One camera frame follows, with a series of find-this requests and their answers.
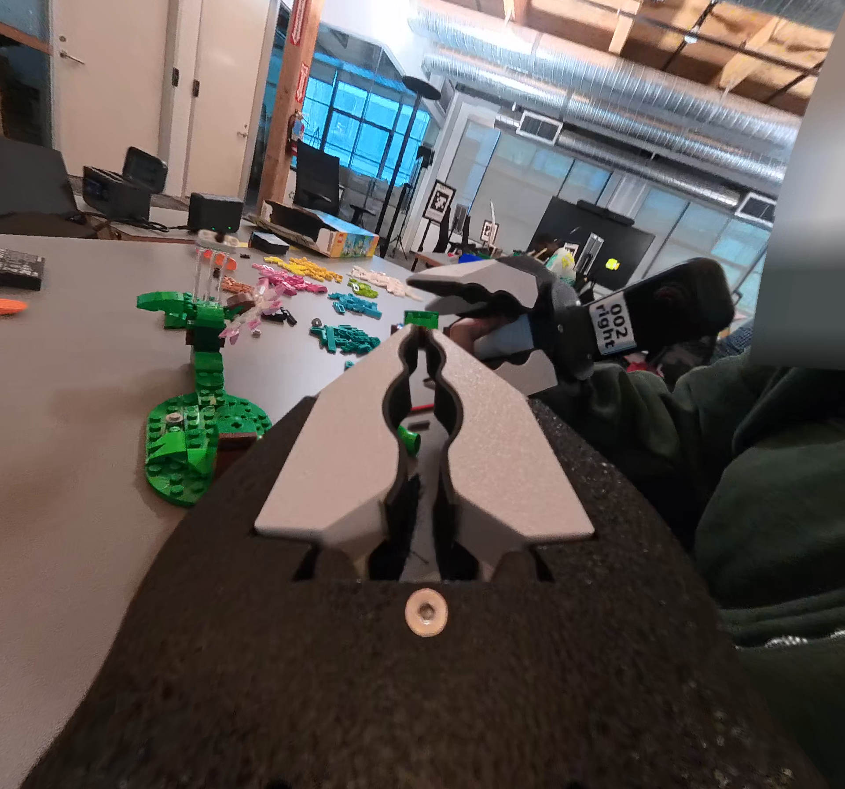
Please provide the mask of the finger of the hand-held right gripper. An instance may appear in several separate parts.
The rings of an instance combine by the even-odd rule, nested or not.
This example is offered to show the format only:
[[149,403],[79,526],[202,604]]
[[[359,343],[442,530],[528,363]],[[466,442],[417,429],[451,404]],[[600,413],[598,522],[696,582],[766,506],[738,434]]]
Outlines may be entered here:
[[485,365],[527,397],[558,385],[553,362],[542,350],[525,350],[485,359]]
[[525,314],[550,284],[550,272],[533,258],[499,258],[432,267],[407,285],[433,298],[439,314]]

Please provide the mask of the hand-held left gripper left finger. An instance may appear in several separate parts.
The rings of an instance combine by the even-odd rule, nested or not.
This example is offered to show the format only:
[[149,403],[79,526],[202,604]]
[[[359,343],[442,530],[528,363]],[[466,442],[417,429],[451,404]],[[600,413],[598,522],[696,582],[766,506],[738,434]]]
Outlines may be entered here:
[[399,431],[419,344],[420,329],[401,329],[323,388],[254,522],[259,535],[340,551],[370,577],[401,574],[417,509]]

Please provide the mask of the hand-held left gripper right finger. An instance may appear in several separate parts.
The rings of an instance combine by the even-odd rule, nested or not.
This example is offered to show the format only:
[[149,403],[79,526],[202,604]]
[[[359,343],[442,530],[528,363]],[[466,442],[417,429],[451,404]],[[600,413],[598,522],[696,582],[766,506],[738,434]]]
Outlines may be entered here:
[[445,430],[432,510],[441,579],[490,579],[502,559],[593,537],[575,488],[521,392],[442,332],[426,334]]

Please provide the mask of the person's right forearm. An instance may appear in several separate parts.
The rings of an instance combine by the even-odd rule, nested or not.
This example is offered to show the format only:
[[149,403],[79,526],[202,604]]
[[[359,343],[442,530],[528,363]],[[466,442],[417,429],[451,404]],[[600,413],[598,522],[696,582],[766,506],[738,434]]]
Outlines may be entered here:
[[537,398],[615,465],[691,550],[745,415],[741,366],[734,357],[696,368],[670,390],[651,373],[602,365]]

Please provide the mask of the pile of white lego pieces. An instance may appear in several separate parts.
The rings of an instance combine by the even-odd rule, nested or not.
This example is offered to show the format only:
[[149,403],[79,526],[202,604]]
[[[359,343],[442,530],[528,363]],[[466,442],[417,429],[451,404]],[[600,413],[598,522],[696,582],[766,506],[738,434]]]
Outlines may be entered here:
[[358,283],[364,283],[371,288],[383,289],[388,294],[399,298],[411,299],[416,302],[423,301],[423,298],[413,288],[410,288],[406,282],[385,273],[362,266],[354,266],[350,273],[350,278],[356,280]]

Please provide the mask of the pile of turquoise lego pieces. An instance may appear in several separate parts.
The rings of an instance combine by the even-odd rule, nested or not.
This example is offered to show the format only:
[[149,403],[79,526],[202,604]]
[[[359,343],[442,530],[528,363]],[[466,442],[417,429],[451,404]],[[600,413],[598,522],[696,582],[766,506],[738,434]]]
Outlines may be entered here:
[[336,314],[343,316],[353,314],[359,317],[368,317],[375,320],[382,318],[382,312],[376,301],[365,299],[353,293],[336,292],[328,295]]

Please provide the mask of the green lego plant model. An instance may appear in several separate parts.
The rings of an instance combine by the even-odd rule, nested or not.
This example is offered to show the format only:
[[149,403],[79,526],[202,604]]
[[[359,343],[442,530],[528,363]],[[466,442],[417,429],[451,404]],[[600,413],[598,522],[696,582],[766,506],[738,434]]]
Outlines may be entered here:
[[147,415],[143,469],[164,500],[193,507],[238,458],[271,427],[259,405],[227,392],[223,349],[260,329],[263,311],[280,307],[268,284],[251,295],[223,300],[223,273],[203,259],[206,251],[235,257],[234,234],[201,230],[195,235],[196,266],[189,292],[154,291],[139,295],[140,310],[161,313],[168,328],[184,330],[191,351],[194,388],[156,405]]

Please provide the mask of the pile of dark teal lego pieces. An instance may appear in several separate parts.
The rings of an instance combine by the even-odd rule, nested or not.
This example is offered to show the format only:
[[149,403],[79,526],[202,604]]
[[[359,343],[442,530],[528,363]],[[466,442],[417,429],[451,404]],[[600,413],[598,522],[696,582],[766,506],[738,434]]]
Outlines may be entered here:
[[309,334],[318,341],[320,348],[329,354],[365,356],[380,345],[378,337],[350,325],[312,325]]

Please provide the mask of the lego set cardboard box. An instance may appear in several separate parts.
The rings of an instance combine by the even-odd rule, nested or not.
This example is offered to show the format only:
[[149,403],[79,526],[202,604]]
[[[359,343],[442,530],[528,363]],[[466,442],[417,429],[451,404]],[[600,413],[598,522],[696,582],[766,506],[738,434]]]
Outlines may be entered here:
[[298,245],[333,259],[369,258],[375,255],[379,236],[330,213],[301,206],[265,202],[261,215],[269,229],[288,244]]

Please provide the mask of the pile of yellow lego pieces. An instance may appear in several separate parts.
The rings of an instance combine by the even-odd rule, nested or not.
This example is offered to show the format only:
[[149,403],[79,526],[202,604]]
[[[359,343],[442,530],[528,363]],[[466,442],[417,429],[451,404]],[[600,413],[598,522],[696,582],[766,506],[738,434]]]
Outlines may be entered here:
[[321,283],[332,282],[335,284],[341,284],[343,281],[342,274],[336,273],[325,266],[321,266],[304,256],[286,256],[286,258],[281,260],[280,266],[291,274],[303,278],[306,277]]

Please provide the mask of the pile of magenta lego pieces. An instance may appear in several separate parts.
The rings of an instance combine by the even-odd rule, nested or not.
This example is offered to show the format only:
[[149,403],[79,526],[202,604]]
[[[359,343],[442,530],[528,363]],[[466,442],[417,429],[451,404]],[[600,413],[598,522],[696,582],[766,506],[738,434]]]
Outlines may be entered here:
[[264,279],[269,287],[272,287],[278,294],[293,296],[299,292],[309,292],[315,295],[327,295],[328,289],[323,284],[310,282],[293,273],[273,266],[254,263],[252,268],[258,273],[259,279]]

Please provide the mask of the person's right hand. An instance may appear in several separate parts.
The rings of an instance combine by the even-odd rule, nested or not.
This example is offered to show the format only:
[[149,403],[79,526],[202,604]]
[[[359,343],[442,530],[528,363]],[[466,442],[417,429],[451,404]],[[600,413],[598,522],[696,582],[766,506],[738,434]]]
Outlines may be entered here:
[[468,351],[480,361],[505,359],[531,342],[530,332],[522,321],[507,321],[506,317],[474,317],[455,321],[448,328],[449,340]]

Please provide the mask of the large fiducial marker sign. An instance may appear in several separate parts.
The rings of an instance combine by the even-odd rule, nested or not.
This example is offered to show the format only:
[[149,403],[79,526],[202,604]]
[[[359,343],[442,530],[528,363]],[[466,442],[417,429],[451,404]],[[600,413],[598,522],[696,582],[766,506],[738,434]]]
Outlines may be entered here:
[[422,218],[429,223],[441,225],[449,213],[456,189],[442,181],[435,181],[429,192],[422,212]]

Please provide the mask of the black television screen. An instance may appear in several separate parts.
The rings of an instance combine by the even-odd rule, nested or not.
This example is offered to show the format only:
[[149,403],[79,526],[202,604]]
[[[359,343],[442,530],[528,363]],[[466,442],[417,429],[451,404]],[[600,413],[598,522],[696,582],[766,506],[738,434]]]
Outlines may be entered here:
[[527,247],[566,249],[575,259],[576,273],[587,283],[610,291],[628,285],[655,236],[635,226],[633,219],[606,207],[554,197]]

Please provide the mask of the black office chair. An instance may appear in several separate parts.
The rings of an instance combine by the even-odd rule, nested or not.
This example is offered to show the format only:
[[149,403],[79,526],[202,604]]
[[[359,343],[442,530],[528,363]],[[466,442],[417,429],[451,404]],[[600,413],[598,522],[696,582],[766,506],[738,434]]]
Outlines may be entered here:
[[293,205],[337,216],[341,207],[340,160],[301,140]]

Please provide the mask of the black charger box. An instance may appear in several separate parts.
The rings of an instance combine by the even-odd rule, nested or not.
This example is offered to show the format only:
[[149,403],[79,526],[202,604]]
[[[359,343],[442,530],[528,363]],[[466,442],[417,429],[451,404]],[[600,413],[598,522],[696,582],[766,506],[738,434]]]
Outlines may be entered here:
[[243,200],[236,196],[193,192],[188,200],[186,230],[208,230],[217,234],[238,232],[243,215]]

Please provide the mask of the wooden pillar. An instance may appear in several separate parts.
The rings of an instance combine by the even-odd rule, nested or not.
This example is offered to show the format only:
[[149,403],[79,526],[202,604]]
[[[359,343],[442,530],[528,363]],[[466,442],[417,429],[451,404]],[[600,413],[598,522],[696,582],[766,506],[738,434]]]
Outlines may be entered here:
[[282,203],[285,199],[293,157],[290,135],[295,121],[301,118],[323,3],[324,0],[293,0],[290,7],[287,40],[259,186],[259,210],[264,203]]

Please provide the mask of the white door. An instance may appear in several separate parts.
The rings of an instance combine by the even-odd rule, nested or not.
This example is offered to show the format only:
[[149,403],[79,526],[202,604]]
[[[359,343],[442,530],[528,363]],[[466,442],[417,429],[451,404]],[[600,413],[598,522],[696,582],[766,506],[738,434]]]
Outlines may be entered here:
[[258,138],[278,0],[185,0],[187,128],[183,198],[243,199]]

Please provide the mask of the black battery charging case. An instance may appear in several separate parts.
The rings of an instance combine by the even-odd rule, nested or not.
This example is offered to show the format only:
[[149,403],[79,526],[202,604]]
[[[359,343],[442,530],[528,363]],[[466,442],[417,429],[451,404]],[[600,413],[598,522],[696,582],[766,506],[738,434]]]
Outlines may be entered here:
[[120,173],[83,167],[82,197],[87,206],[113,222],[149,227],[151,198],[164,191],[167,174],[165,161],[129,147]]

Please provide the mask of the black desk mat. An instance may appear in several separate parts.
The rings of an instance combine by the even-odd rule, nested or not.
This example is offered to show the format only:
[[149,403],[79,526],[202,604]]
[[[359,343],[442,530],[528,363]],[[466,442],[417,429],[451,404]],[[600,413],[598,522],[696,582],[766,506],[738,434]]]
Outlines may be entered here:
[[59,151],[1,138],[1,234],[97,237],[79,211]]

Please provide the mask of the silver ventilation duct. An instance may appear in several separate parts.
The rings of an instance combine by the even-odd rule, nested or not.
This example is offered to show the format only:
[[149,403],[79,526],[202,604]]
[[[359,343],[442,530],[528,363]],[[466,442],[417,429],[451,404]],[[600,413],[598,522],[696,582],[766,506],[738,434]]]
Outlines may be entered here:
[[424,69],[776,199],[844,0],[413,0]]

